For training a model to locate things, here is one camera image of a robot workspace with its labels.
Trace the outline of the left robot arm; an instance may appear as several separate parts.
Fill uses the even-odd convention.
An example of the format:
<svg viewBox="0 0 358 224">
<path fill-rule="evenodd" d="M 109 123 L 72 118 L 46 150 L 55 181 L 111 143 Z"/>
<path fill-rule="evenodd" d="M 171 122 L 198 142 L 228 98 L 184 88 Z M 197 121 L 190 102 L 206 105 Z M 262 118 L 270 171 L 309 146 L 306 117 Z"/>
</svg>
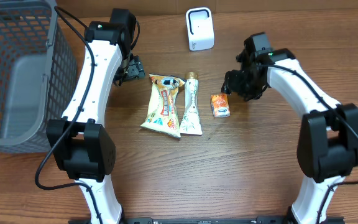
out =
<svg viewBox="0 0 358 224">
<path fill-rule="evenodd" d="M 116 146 L 105 130 L 105 112 L 112 86 L 145 76 L 132 54 L 140 25 L 130 10 L 114 8 L 108 22 L 93 21 L 79 37 L 85 45 L 83 67 L 74 94 L 60 119 L 47 123 L 46 134 L 57 167 L 85 196 L 88 223 L 125 223 L 114 193 L 111 172 Z"/>
</svg>

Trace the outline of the white cream tube gold cap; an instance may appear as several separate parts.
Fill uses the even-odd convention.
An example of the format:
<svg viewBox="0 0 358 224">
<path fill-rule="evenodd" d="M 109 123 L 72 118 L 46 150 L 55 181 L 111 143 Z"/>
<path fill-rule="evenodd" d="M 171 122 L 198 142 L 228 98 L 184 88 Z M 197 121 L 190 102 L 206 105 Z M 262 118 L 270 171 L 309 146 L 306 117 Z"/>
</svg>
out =
<svg viewBox="0 0 358 224">
<path fill-rule="evenodd" d="M 181 134 L 203 134 L 198 111 L 198 74 L 188 72 L 185 74 L 185 111 L 180 124 Z"/>
</svg>

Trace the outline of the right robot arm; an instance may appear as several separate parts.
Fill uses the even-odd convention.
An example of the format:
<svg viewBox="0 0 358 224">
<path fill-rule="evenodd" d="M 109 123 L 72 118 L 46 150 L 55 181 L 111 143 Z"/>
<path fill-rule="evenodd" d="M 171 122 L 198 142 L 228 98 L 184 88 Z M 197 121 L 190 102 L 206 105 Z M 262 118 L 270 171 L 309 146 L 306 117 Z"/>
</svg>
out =
<svg viewBox="0 0 358 224">
<path fill-rule="evenodd" d="M 295 55 L 287 48 L 272 48 L 264 32 L 248 37 L 236 60 L 241 68 L 225 74 L 223 93 L 250 101 L 273 88 L 301 118 L 296 156 L 304 178 L 282 222 L 340 223 L 328 218 L 326 210 L 337 187 L 358 166 L 357 106 L 327 95 Z"/>
</svg>

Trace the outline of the small orange candy pack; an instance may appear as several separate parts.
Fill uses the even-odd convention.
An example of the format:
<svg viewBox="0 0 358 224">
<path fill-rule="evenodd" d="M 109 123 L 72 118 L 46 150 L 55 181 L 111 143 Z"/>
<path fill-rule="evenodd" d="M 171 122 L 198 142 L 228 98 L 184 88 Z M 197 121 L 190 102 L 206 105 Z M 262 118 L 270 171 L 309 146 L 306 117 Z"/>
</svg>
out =
<svg viewBox="0 0 358 224">
<path fill-rule="evenodd" d="M 225 118 L 230 116 L 229 103 L 227 95 L 220 93 L 211 96 L 211 109 L 215 118 Z"/>
</svg>

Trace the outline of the cream snack bag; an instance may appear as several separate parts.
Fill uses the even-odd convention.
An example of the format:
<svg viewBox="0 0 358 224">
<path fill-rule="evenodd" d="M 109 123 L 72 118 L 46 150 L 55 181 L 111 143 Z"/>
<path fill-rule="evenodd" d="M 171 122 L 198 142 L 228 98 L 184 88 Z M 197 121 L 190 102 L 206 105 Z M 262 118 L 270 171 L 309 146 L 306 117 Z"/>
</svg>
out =
<svg viewBox="0 0 358 224">
<path fill-rule="evenodd" d="M 149 74 L 152 83 L 149 107 L 141 128 L 180 139 L 180 125 L 175 100 L 185 80 L 179 77 Z"/>
</svg>

